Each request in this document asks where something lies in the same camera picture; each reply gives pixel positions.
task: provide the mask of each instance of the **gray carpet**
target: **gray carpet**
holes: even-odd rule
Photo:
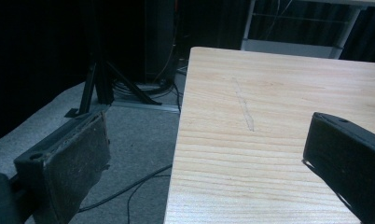
[[[185,77],[177,75],[175,83],[183,92]],[[63,92],[0,139],[0,173],[9,177],[16,174],[13,160],[61,127],[68,120],[63,117],[65,113],[79,107],[82,92],[83,84]],[[98,105],[95,93],[93,96],[91,108]],[[175,91],[156,100],[175,106]],[[81,207],[97,203],[173,162],[179,114],[117,104],[118,99],[105,113],[111,143],[110,168],[103,172],[100,182],[91,189]],[[170,173],[171,170],[167,170],[163,175]],[[130,201],[131,223],[163,222],[169,183],[169,176],[153,178],[135,192]],[[127,223],[127,202],[132,192],[133,189],[104,205],[75,215],[71,223]]]

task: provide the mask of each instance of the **scratch mark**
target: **scratch mark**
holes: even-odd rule
[[[249,114],[248,106],[246,105],[246,101],[242,96],[240,84],[238,83],[237,78],[235,77],[233,78],[233,82],[234,82],[234,90],[236,91],[238,101],[240,102],[241,110],[243,111],[243,116],[245,117],[246,124],[248,125],[248,129],[253,132],[254,120]]]

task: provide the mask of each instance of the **wooden table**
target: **wooden table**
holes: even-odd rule
[[[375,133],[375,63],[193,49],[165,223],[359,223],[301,162],[315,111]]]

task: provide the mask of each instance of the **black device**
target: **black device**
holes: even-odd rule
[[[375,224],[374,133],[347,119],[314,113],[303,158],[364,224]]]
[[[0,174],[0,223],[68,223],[109,162],[104,112],[69,120],[14,160],[17,174]]]

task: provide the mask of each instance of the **light wood tabletop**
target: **light wood tabletop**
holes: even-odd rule
[[[192,49],[165,223],[360,223],[301,162],[313,112],[375,133],[375,63]]]

